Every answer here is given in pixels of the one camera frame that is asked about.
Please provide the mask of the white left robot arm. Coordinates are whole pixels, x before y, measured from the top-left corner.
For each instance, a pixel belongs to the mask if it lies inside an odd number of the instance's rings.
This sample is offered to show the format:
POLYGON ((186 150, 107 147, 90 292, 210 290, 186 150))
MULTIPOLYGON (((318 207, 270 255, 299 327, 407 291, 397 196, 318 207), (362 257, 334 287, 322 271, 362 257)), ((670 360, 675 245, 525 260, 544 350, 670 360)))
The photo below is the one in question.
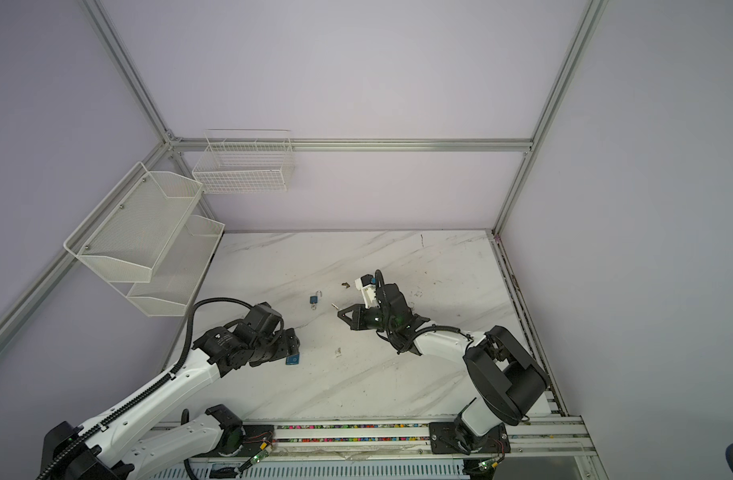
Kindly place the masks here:
POLYGON ((52 428, 42 448, 42 479, 142 479, 206 453, 248 454, 268 448, 272 432, 252 434, 224 404, 160 435, 146 434, 186 399, 246 366, 298 355, 300 340, 266 302, 248 302, 246 316, 194 337, 198 301, 186 314, 186 340, 178 361, 108 411, 79 426, 64 421, 52 428))

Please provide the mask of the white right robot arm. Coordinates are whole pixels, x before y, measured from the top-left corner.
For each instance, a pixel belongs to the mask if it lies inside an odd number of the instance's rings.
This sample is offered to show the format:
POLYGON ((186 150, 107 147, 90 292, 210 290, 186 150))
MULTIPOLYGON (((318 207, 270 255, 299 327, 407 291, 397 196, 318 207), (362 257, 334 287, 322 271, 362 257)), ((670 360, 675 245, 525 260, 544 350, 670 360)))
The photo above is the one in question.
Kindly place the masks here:
POLYGON ((462 367, 476 396, 452 422, 428 425, 434 454, 471 455, 509 452, 506 428, 518 426, 548 390, 547 373, 503 326, 467 332, 433 324, 415 313, 394 283, 382 272, 356 280, 362 303, 338 310, 352 331, 373 330, 398 354, 442 358, 462 367))

